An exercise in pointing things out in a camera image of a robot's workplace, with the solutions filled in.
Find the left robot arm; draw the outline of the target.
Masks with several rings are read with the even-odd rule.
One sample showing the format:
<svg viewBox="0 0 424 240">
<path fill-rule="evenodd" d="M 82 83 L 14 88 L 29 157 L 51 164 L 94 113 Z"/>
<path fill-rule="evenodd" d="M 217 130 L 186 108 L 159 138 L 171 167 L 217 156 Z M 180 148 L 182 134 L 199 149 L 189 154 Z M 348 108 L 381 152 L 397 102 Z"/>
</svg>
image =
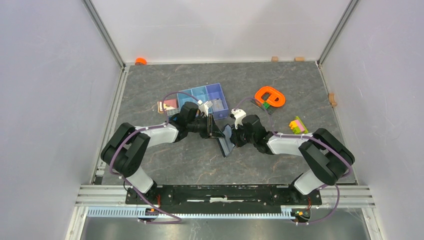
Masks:
<svg viewBox="0 0 424 240">
<path fill-rule="evenodd" d="M 122 123 L 100 153 L 110 172 L 123 177 L 138 190 L 138 197 L 145 204 L 157 198 L 156 182 L 142 169 L 141 163 L 150 147 L 177 143 L 189 133 L 198 133 L 203 139 L 224 139 L 225 134 L 217 126 L 214 116 L 208 113 L 211 102 L 201 105 L 185 102 L 180 112 L 160 125 L 136 127 Z"/>
</svg>

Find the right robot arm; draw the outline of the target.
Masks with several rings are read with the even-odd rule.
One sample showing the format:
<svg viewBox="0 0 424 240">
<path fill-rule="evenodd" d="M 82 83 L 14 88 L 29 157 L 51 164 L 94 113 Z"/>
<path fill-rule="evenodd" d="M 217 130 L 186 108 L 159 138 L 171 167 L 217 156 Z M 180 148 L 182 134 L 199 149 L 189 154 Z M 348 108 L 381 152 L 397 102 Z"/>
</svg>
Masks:
<svg viewBox="0 0 424 240">
<path fill-rule="evenodd" d="M 304 158 L 309 170 L 297 177 L 288 191 L 295 204 L 302 204 L 312 191 L 334 186 L 352 173 L 354 155 L 325 128 L 313 133 L 283 134 L 266 130 L 255 114 L 233 112 L 230 117 L 234 124 L 229 139 L 235 147 L 251 144 L 262 154 Z"/>
</svg>

